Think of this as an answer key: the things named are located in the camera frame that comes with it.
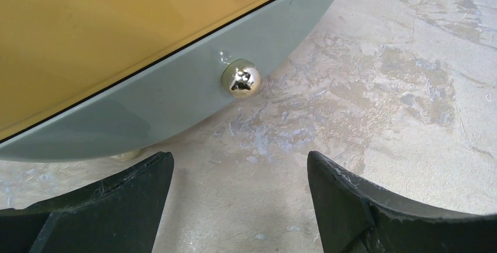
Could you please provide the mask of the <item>round cream drawer cabinet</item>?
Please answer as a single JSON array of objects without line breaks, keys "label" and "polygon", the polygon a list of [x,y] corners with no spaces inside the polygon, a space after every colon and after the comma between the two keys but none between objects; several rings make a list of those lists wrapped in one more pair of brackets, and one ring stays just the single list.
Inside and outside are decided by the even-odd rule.
[{"label": "round cream drawer cabinet", "polygon": [[1,0],[1,158],[131,152],[232,102],[226,67],[263,79],[333,0]]}]

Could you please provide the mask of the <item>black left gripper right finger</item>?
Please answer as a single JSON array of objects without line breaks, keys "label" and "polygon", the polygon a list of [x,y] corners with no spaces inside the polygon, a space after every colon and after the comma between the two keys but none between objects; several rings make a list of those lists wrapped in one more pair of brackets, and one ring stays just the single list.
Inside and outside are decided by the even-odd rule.
[{"label": "black left gripper right finger", "polygon": [[415,201],[312,151],[308,183],[325,252],[495,252],[496,215]]}]

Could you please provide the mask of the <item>silver round drawer knob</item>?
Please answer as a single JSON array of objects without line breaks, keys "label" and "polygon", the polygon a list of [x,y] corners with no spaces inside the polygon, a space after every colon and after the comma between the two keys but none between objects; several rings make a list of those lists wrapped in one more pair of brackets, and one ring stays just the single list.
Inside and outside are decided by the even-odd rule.
[{"label": "silver round drawer knob", "polygon": [[221,76],[223,88],[235,98],[255,95],[262,78],[257,67],[250,61],[238,59],[230,63]]}]

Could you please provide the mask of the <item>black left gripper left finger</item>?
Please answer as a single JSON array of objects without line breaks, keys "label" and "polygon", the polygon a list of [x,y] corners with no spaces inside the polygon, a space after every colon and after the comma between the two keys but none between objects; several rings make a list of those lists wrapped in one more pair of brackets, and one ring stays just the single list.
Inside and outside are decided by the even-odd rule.
[{"label": "black left gripper left finger", "polygon": [[112,176],[1,211],[2,252],[151,252],[174,159],[158,152]]}]

